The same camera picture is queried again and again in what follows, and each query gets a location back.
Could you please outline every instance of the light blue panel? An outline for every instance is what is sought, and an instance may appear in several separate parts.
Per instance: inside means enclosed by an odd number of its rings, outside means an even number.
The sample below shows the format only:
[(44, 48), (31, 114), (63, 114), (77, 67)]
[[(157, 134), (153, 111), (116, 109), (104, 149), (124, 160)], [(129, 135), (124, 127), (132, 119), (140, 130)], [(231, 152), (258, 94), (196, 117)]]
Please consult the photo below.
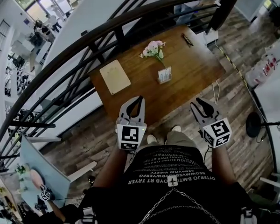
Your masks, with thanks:
[[(30, 169), (36, 170), (43, 178), (45, 185), (49, 187), (54, 193), (56, 199), (67, 198), (67, 194), (70, 188), (70, 180), (55, 168), (45, 157), (32, 145), (30, 141), (23, 136), (21, 142), (20, 151), (21, 163), (28, 164)], [(21, 196), (23, 200), (34, 210), (35, 203), (37, 203), (37, 195), (40, 194), (32, 181), (30, 175), (20, 175), (20, 178), (24, 177), (25, 181), (21, 182), (21, 189), (27, 187), (28, 190), (24, 191)], [(64, 206), (66, 200), (54, 201), (59, 208)]]

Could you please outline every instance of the shoe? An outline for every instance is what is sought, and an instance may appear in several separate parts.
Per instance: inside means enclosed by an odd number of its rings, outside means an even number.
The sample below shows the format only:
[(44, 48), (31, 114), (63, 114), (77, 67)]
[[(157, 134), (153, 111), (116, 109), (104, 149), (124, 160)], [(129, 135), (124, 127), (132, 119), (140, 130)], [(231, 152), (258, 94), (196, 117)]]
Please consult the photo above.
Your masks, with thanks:
[(177, 132), (181, 132), (182, 128), (179, 125), (174, 126), (171, 131), (177, 131)]
[(154, 137), (152, 134), (148, 135), (148, 137), (147, 137), (147, 143), (148, 143), (148, 144), (151, 144), (151, 143), (153, 143), (153, 142), (157, 142), (156, 137)]

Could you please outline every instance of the wooden floor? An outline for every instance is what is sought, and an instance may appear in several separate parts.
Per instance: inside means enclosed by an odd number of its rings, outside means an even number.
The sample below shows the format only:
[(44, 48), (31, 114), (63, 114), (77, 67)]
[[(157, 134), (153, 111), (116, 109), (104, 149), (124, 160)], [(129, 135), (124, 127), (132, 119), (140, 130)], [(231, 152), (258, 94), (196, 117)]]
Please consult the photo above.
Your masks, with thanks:
[[(237, 67), (245, 73), (264, 54), (264, 48), (275, 41), (273, 31), (274, 27), (268, 18), (258, 18), (250, 24), (233, 10), (219, 30), (217, 44), (223, 47)], [(232, 139), (227, 144), (232, 167), (240, 184), (248, 190), (260, 176), (268, 176), (273, 170), (269, 140), (265, 138), (263, 142), (258, 143), (256, 139), (246, 135), (245, 119), (254, 110), (252, 99), (238, 74), (219, 49), (215, 45), (209, 48), (226, 70), (218, 79), (218, 105), (232, 127)], [(204, 89), (198, 96), (214, 100), (212, 86)], [(198, 125), (189, 111), (190, 102), (191, 100), (148, 127), (147, 133), (153, 133), (162, 141), (170, 127), (179, 124), (204, 154), (207, 144), (197, 132)], [(114, 123), (107, 117), (104, 108), (95, 111), (66, 135), (64, 142), (49, 145), (42, 150), (45, 157), (66, 175), (72, 174), (91, 161), (98, 162), (93, 173), (97, 175), (116, 144)], [(207, 155), (206, 165), (211, 166), (210, 153)], [(90, 174), (91, 172), (72, 183), (69, 197), (78, 197), (83, 189), (89, 187), (87, 176)]]

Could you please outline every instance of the wooden table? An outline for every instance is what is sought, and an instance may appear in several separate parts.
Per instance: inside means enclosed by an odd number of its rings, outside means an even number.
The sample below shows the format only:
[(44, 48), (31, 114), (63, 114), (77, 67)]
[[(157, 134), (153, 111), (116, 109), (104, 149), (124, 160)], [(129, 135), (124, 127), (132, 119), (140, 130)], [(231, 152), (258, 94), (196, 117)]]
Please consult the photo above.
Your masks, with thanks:
[[(182, 33), (194, 46), (188, 46), (181, 37)], [(163, 64), (154, 57), (139, 57), (150, 41), (158, 40), (166, 42), (166, 47), (163, 48), (163, 62), (166, 67), (171, 66), (172, 73), (172, 79), (164, 84), (157, 82), (158, 71), (164, 69)], [(148, 126), (190, 100), (225, 73), (210, 50), (199, 43), (194, 32), (186, 26), (178, 26), (156, 35), (113, 60), (116, 59), (129, 77), (132, 83), (130, 86), (111, 95), (99, 69), (90, 73), (91, 81), (107, 113), (114, 121), (119, 115), (120, 107), (126, 101), (142, 95), (146, 102), (145, 123)]]

